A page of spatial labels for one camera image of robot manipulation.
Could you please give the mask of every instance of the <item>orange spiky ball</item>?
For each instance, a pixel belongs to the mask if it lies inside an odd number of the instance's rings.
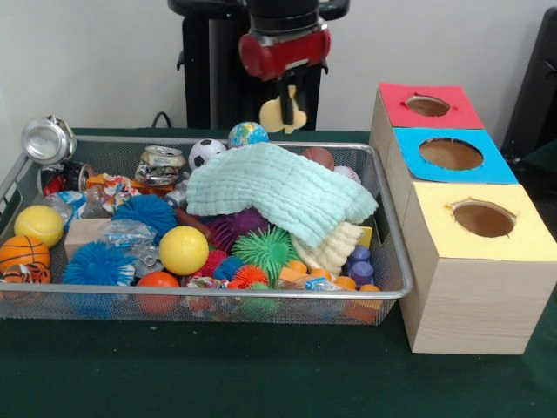
[[[264,285],[269,285],[269,278],[265,271],[257,266],[242,266],[238,269],[236,274],[234,274],[234,280],[238,281],[239,289],[247,289],[253,283],[263,283]]]

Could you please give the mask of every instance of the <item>soccer ball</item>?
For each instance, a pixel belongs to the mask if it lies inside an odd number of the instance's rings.
[[[226,151],[226,147],[222,142],[216,139],[202,139],[191,148],[188,164],[193,171],[206,164],[213,155],[224,151]]]

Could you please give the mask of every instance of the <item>yellow ball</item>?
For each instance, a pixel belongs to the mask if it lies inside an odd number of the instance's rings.
[[[209,243],[197,229],[177,226],[161,239],[158,251],[164,268],[185,276],[203,267],[209,256]]]
[[[64,222],[51,207],[29,206],[17,216],[14,230],[17,236],[35,237],[52,248],[64,235]]]

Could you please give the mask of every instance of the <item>red box top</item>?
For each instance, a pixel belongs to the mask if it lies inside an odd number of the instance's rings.
[[[395,128],[485,129],[462,87],[380,83],[379,89]]]

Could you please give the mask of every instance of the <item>wooden box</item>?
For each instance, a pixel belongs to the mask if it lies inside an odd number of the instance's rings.
[[[375,99],[370,145],[387,161],[393,128],[484,129],[458,86],[381,83]]]
[[[557,280],[557,244],[522,186],[414,182],[402,230],[412,351],[522,354]]]
[[[413,181],[517,183],[486,131],[395,128],[393,132],[385,171],[400,222]]]

